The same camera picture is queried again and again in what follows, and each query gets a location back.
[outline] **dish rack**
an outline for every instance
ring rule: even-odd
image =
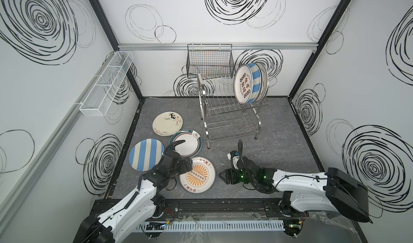
[[[109,64],[79,107],[85,116],[106,115],[132,61],[133,55],[130,51],[117,51],[111,55]]]
[[[258,139],[261,130],[259,109],[270,104],[266,96],[259,102],[243,105],[235,98],[233,75],[208,78],[198,74],[197,80],[208,149],[214,141],[253,134]]]
[[[234,75],[232,44],[188,44],[186,73],[188,78]]]

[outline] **robotic arm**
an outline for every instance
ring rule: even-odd
[[[174,149],[185,140],[168,145],[159,163],[146,173],[125,198],[98,217],[89,216],[80,224],[74,243],[122,242],[137,226],[152,216],[160,216],[165,198],[158,194],[170,179],[192,170],[192,160]]]
[[[336,168],[320,173],[292,173],[260,168],[238,151],[230,153],[231,167],[219,174],[226,184],[251,184],[260,193],[283,192],[279,208],[285,216],[309,210],[332,211],[359,222],[371,222],[368,189]]]
[[[137,187],[111,209],[98,217],[88,216],[80,224],[74,243],[122,242],[146,219],[161,216],[165,198],[159,191],[169,180],[192,170],[192,160],[182,158],[174,142],[167,146],[159,163],[139,177]],[[260,193],[283,191],[279,211],[285,216],[300,215],[308,210],[333,211],[343,216],[368,222],[366,186],[335,168],[320,173],[291,173],[273,168],[260,168],[238,151],[230,153],[231,168],[219,174],[226,184],[251,184]],[[288,235],[296,235],[295,227]]]

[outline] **black wire basket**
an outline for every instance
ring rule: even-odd
[[[186,73],[188,78],[234,75],[232,44],[188,44]]]

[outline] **wall-mounted basket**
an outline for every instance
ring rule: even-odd
[[[83,101],[79,110],[85,116],[105,116],[132,64],[130,51],[118,51],[111,56],[102,75]]]
[[[232,44],[188,44],[188,78],[196,78],[197,74],[204,78],[232,76],[234,69]]]

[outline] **plate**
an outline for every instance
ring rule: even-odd
[[[181,185],[193,194],[200,194],[212,187],[215,181],[214,165],[204,157],[192,158],[192,170],[179,176]]]
[[[147,171],[161,160],[163,151],[162,142],[157,139],[145,139],[138,142],[129,154],[129,164],[138,171]]]
[[[260,93],[259,93],[259,95],[256,97],[256,100],[255,100],[255,102],[258,102],[258,101],[260,101],[260,100],[262,100],[262,98],[265,96],[265,95],[267,95],[267,92],[268,92],[268,73],[267,73],[267,70],[266,70],[266,68],[265,68],[265,66],[263,65],[263,64],[261,64],[261,63],[256,63],[257,65],[258,65],[258,67],[260,68],[260,70],[261,70],[261,84],[262,84],[262,86],[261,86],[261,90],[260,90]]]
[[[250,68],[251,73],[252,73],[252,91],[251,91],[250,99],[247,101],[247,104],[250,104],[255,101],[256,97],[258,96],[258,93],[260,92],[262,84],[261,84],[261,71],[258,65],[255,63],[250,63],[247,65]]]
[[[240,104],[245,104],[251,97],[252,72],[248,65],[241,65],[234,78],[235,98]]]
[[[171,136],[181,128],[182,117],[172,111],[159,114],[152,123],[152,129],[160,136]]]
[[[179,140],[185,140],[184,143],[175,147],[175,151],[182,157],[194,157],[201,150],[202,138],[199,133],[192,129],[178,131],[171,137],[169,144]]]

